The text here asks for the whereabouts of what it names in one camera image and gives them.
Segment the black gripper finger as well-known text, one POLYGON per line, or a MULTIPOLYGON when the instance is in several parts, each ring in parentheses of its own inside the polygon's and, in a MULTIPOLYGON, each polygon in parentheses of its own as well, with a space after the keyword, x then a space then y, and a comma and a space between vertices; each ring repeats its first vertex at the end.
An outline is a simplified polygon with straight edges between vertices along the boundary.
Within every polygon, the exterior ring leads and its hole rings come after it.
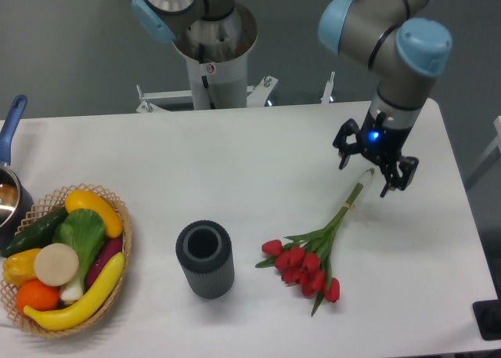
POLYGON ((361 153, 361 145, 359 143, 360 128, 356 121, 352 118, 348 119, 339 129, 336 137, 333 140, 333 146, 338 149, 338 155, 341 159, 339 169, 344 169, 351 155, 361 153))
POLYGON ((380 170, 385 178, 385 185, 380 197, 385 197, 389 191, 405 190, 413 181, 418 165, 418 158, 407 156, 400 156, 398 159, 383 162, 380 170))

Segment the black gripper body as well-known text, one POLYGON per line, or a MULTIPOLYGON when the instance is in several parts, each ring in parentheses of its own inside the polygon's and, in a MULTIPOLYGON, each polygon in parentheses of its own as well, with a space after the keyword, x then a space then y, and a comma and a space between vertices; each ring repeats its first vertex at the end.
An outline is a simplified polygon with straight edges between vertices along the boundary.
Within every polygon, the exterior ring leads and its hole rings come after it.
POLYGON ((411 170, 413 157, 402 154, 413 126, 401 128, 395 126, 391 116, 381 110, 367 113, 365 120, 356 134, 357 149, 366 159, 383 170, 411 170))

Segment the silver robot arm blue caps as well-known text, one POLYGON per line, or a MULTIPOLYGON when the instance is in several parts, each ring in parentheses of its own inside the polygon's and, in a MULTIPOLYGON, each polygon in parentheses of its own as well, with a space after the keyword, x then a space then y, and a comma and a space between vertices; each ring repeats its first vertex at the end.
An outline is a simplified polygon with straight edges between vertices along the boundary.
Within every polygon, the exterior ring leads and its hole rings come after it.
MULTIPOLYGON (((430 1, 333 0, 319 20, 324 46, 380 79, 364 122, 346 121, 333 145, 343 165, 353 154, 375 164, 385 191, 412 181, 419 161, 402 147, 452 49, 443 25, 418 17, 430 1)), ((132 0, 132 12, 185 58, 196 109, 248 105, 247 56, 258 35, 249 9, 236 0, 132 0)))

